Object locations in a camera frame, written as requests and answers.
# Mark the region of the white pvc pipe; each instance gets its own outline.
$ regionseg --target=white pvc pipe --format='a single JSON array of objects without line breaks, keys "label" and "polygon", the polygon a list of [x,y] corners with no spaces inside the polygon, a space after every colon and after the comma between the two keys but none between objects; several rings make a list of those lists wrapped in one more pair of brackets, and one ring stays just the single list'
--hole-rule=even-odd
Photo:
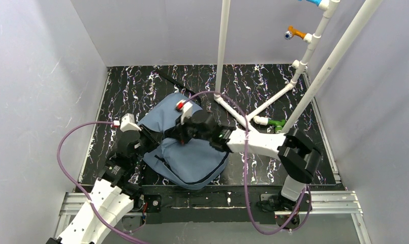
[{"label": "white pvc pipe", "polygon": [[325,30],[325,28],[328,25],[328,22],[330,22],[330,18],[327,18],[325,15],[323,15],[323,18],[321,19],[320,24],[317,27],[317,30],[315,31],[315,35],[317,37],[321,36]]},{"label": "white pvc pipe", "polygon": [[285,93],[287,93],[289,90],[294,88],[294,86],[291,83],[288,83],[282,90],[280,90],[278,93],[276,93],[274,96],[272,96],[269,100],[261,104],[260,107],[256,108],[254,111],[252,111],[250,114],[248,114],[247,121],[250,121],[253,117],[257,116],[259,113],[261,113],[264,109],[266,109],[268,106],[270,106],[272,103],[274,103],[276,100],[278,100],[280,97],[282,97]]},{"label": "white pvc pipe", "polygon": [[219,28],[219,47],[218,47],[218,63],[216,66],[216,84],[215,91],[221,93],[221,80],[222,80],[222,69],[224,68],[224,54],[225,54],[225,41],[227,40],[227,29],[228,29],[228,15],[230,14],[230,2],[231,0],[222,1],[222,11],[221,11],[221,26]]},{"label": "white pvc pipe", "polygon": [[329,0],[328,10],[323,13],[323,17],[321,18],[320,24],[318,25],[317,30],[312,36],[312,41],[307,46],[306,52],[303,58],[301,59],[301,63],[304,65],[300,65],[300,67],[296,69],[296,73],[294,74],[293,78],[290,81],[291,84],[293,85],[297,84],[298,78],[306,69],[306,66],[309,63],[310,58],[312,57],[312,54],[315,51],[315,48],[318,46],[318,42],[320,41],[321,36],[328,25],[328,22],[330,22],[333,13],[336,11],[339,2],[340,0]]},{"label": "white pvc pipe", "polygon": [[326,81],[330,73],[333,71],[334,67],[346,53],[352,42],[356,39],[360,31],[366,25],[366,23],[376,11],[378,6],[382,3],[382,1],[383,0],[366,0],[363,3],[363,6],[361,6],[350,26],[348,26],[347,30],[340,38],[337,45],[334,47],[330,56],[328,56],[327,61],[318,72],[309,89],[307,89],[296,109],[294,109],[293,114],[290,116],[284,128],[282,129],[282,133],[286,133],[295,124],[295,122],[303,113],[304,109],[306,109],[307,105],[311,102],[315,94],[318,92],[318,89],[320,89],[321,85]]},{"label": "white pvc pipe", "polygon": [[[237,122],[239,122],[239,124],[246,128],[246,121],[244,117],[234,110],[226,101],[224,101],[221,96],[215,98],[215,101],[221,104],[221,106],[223,106],[223,108],[225,108],[227,112],[229,112],[237,120]],[[247,126],[250,131],[258,132],[257,129],[255,129],[249,122]]]}]

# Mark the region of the black marbled floor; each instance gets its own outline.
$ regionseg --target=black marbled floor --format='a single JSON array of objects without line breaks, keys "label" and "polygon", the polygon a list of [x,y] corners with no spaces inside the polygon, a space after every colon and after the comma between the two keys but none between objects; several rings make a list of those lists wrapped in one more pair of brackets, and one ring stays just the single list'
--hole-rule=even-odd
[{"label": "black marbled floor", "polygon": [[[200,92],[214,90],[216,66],[162,66],[158,67],[167,72],[189,89]],[[292,75],[294,69],[289,65],[226,65],[222,77],[222,90],[249,113],[264,101],[281,90]],[[112,67],[109,69],[109,79],[99,120],[111,121],[120,119],[125,113],[135,115],[139,121],[166,95],[174,92],[184,93],[165,79],[159,77],[153,66],[141,67]],[[287,119],[297,103],[306,92],[303,76],[300,77],[294,90],[282,96],[273,105],[260,113],[260,116],[274,120]],[[234,125],[237,122],[219,104],[212,95],[201,96],[202,107],[211,110],[222,124]],[[260,132],[273,132],[274,128],[258,126]],[[295,127],[301,129],[322,151],[325,151],[323,139],[318,127],[315,114],[310,104],[299,118]],[[93,184],[99,170],[105,163],[107,153],[116,148],[121,131],[107,126],[97,126],[89,148],[88,158],[83,171],[82,184]],[[230,154],[229,163],[223,173],[213,182],[213,185],[242,185],[243,161],[241,154]],[[170,185],[171,183],[156,174],[143,163],[136,168],[136,174],[131,182],[144,185]],[[282,185],[287,172],[281,163],[265,156],[250,154],[248,160],[249,185]],[[313,181],[316,185],[333,185],[335,180],[326,154],[318,168]]]}]

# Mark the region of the blue cloth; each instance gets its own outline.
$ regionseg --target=blue cloth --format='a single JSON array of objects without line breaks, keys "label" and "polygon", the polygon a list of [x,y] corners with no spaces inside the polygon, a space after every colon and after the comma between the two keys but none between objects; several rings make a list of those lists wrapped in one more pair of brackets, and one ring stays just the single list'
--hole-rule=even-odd
[{"label": "blue cloth", "polygon": [[[176,104],[187,97],[180,93],[166,96],[138,124],[145,125],[156,132],[175,126],[181,115],[175,110]],[[193,113],[202,108],[193,104]],[[155,156],[164,159],[165,163]],[[166,177],[177,185],[198,190],[209,184],[226,167],[228,153],[220,152],[209,145],[208,141],[191,139],[181,145],[175,139],[165,138],[160,146],[144,155],[143,161],[156,173]]]}]

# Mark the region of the white wall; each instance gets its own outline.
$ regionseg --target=white wall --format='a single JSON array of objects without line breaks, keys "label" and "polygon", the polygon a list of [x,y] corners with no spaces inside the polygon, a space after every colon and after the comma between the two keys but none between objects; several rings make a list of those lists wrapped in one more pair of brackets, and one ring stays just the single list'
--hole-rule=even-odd
[{"label": "white wall", "polygon": [[317,101],[372,242],[409,243],[409,1],[383,1]]},{"label": "white wall", "polygon": [[[107,71],[69,0],[0,0],[0,243],[46,243],[65,191],[56,148],[94,120]],[[62,158],[77,177],[91,128]]]},{"label": "white wall", "polygon": [[[106,66],[216,64],[222,0],[72,0]],[[306,1],[231,1],[225,63],[291,63],[322,11]]]},{"label": "white wall", "polygon": [[341,0],[337,6],[336,12],[330,19],[318,46],[310,58],[307,72],[311,78],[314,78],[323,66],[328,56],[333,51],[337,42],[347,30],[354,16],[357,14],[364,0]]}]

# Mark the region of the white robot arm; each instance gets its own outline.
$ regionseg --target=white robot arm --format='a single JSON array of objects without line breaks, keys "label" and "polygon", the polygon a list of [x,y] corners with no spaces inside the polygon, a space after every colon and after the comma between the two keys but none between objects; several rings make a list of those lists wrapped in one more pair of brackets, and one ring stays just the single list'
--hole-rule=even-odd
[{"label": "white robot arm", "polygon": [[[126,159],[139,159],[146,152],[154,150],[164,137],[188,143],[192,138],[209,141],[219,151],[240,153],[245,151],[245,131],[218,125],[211,113],[199,110],[192,113],[192,105],[179,102],[176,109],[181,115],[176,125],[164,133],[149,130],[146,126],[134,123],[134,117],[126,114],[120,129],[123,131],[118,143],[117,154]],[[312,182],[321,152],[304,134],[291,129],[285,134],[248,133],[247,151],[279,159],[288,176],[280,192],[284,204],[294,206],[306,184]],[[122,160],[116,163],[108,160],[105,170],[91,192],[92,202],[100,215],[114,226],[134,206],[141,189],[128,183],[131,166]],[[85,202],[71,224],[57,237],[46,244],[101,244],[109,233],[94,215],[89,202]]]}]

